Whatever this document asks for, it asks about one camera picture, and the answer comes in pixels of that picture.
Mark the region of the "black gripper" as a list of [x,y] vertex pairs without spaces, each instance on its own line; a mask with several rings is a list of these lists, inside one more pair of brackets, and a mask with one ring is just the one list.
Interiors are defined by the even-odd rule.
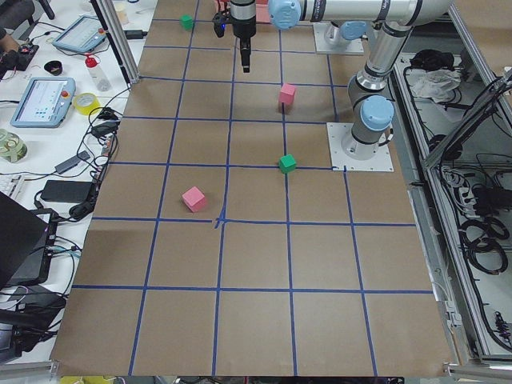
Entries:
[[255,0],[230,1],[230,18],[234,35],[240,38],[239,49],[242,71],[250,72],[251,41],[256,34],[256,3]]

